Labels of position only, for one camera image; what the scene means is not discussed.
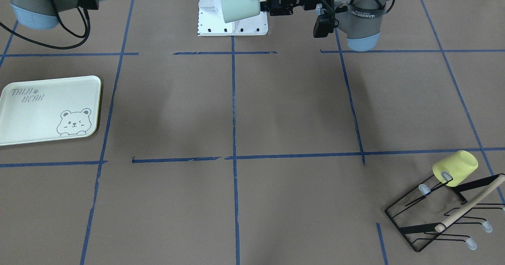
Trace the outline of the green cup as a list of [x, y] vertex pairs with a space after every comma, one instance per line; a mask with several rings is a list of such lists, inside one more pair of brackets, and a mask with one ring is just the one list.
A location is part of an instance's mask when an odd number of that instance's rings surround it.
[[221, 0], [223, 21], [247, 19], [260, 14], [260, 0]]

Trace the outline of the cream bear tray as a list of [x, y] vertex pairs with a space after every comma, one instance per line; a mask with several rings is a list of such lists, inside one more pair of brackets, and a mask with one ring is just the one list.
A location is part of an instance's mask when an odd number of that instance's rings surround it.
[[0, 144], [90, 136], [98, 127], [101, 88], [97, 76], [6, 85], [0, 100]]

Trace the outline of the yellow cup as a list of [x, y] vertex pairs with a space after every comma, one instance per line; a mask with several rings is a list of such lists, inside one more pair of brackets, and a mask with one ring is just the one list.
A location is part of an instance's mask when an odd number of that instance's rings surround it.
[[478, 166], [479, 163], [472, 153], [459, 150], [434, 163], [432, 170], [441, 183], [446, 183], [449, 187], [455, 187], [469, 177]]

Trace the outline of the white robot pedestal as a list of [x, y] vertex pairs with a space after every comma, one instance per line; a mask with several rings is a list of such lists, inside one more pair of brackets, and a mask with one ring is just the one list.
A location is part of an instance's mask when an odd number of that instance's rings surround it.
[[265, 0], [199, 0], [197, 35], [266, 35]]

